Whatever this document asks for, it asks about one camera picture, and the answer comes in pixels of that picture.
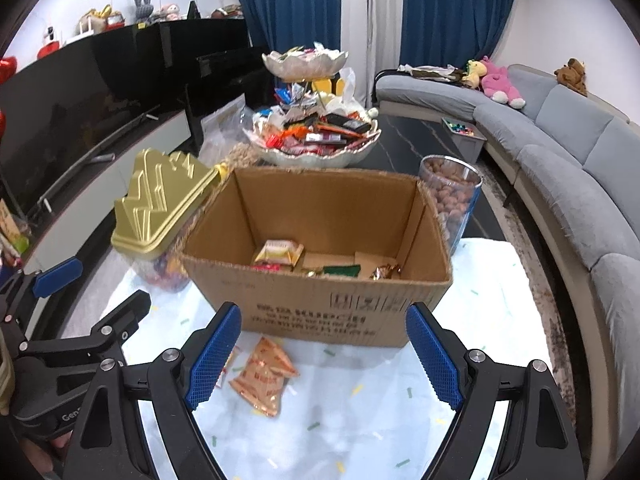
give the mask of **white bowl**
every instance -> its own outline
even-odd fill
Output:
[[[363,147],[353,151],[343,150],[333,155],[318,155],[316,153],[287,155],[280,150],[264,148],[255,143],[252,143],[252,146],[262,160],[281,168],[346,168],[351,164],[363,161],[380,140],[382,131],[378,129],[378,122],[371,121],[371,127],[375,131],[374,137]]]
[[[262,54],[265,67],[286,82],[313,81],[332,78],[347,62],[348,52],[323,50],[318,54],[293,52],[283,59],[278,52]]]

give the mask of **curved couch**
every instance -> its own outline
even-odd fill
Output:
[[[509,67],[521,111],[478,91],[377,78],[380,111],[472,121],[526,204],[571,297],[591,385],[591,461],[600,480],[640,426],[640,127],[549,74]]]

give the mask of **metal screw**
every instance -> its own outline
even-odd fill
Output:
[[[116,361],[114,361],[109,357],[108,359],[105,359],[100,363],[100,370],[108,372],[115,366],[115,364],[116,364]]]
[[[469,359],[475,363],[481,363],[486,359],[486,355],[482,350],[472,350],[469,352]]]
[[[175,361],[180,355],[180,351],[175,348],[169,348],[162,352],[162,359],[170,363],[171,361]]]
[[[532,362],[532,366],[539,372],[546,372],[546,363],[544,361],[541,361],[540,359],[535,359]]]

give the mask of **pink plush toy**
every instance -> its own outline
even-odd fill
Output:
[[[509,81],[507,67],[496,66],[487,56],[482,58],[481,63],[486,67],[486,76],[481,81],[484,95],[502,105],[508,103],[516,110],[524,108],[526,102],[518,89]]]

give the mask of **red heart balloon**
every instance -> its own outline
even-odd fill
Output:
[[[5,129],[6,129],[6,116],[4,112],[0,110],[0,139],[2,139]]]
[[[7,81],[18,70],[18,60],[15,56],[0,59],[0,85]]]

